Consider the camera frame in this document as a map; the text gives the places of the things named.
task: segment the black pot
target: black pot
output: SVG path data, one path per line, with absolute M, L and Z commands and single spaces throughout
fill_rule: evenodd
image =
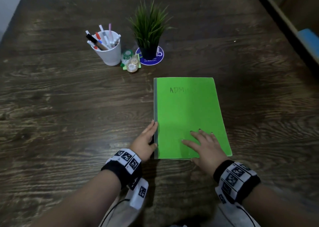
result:
M 146 60 L 154 59 L 156 57 L 157 47 L 158 45 L 149 48 L 140 48 L 143 58 Z

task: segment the pen holder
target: pen holder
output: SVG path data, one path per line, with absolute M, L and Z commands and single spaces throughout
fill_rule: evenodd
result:
M 104 43 L 105 40 L 104 40 L 104 36 L 103 36 L 102 32 L 98 32 L 98 33 L 101 37 L 101 41 Z M 118 34 L 114 31 L 112 31 L 112 35 L 113 35 L 113 38 L 118 37 Z M 121 53 L 121 39 L 119 39 L 119 43 L 114 48 L 112 48 L 110 50 L 101 51 L 99 49 L 96 50 L 94 48 L 93 48 L 93 50 L 100 56 L 100 58 L 103 60 L 103 62 L 106 65 L 115 66 L 121 62 L 121 55 L 122 55 L 122 53 Z

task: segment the notebook cover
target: notebook cover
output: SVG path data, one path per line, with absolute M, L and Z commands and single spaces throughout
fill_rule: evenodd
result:
M 213 78 L 154 78 L 155 159 L 199 157 L 182 139 L 199 142 L 190 131 L 213 132 L 227 156 L 232 156 Z

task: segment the wooden table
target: wooden table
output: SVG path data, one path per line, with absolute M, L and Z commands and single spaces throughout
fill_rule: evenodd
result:
M 319 200 L 319 84 L 258 0 L 156 0 L 176 29 L 160 64 L 135 74 L 88 46 L 98 25 L 136 49 L 140 0 L 21 0 L 0 46 L 0 225 L 28 225 L 95 176 L 153 118 L 154 77 L 213 77 L 232 159 L 303 202 Z M 137 223 L 165 226 L 216 209 L 190 161 L 152 160 Z

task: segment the potted plant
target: potted plant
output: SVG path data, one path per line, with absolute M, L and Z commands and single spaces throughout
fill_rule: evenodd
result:
M 162 10 L 154 5 L 154 0 L 148 8 L 146 3 L 141 4 L 135 10 L 134 18 L 129 18 L 132 24 L 135 39 L 141 49 L 143 58 L 151 60 L 156 57 L 160 37 L 166 29 L 170 29 L 166 19 L 167 7 Z

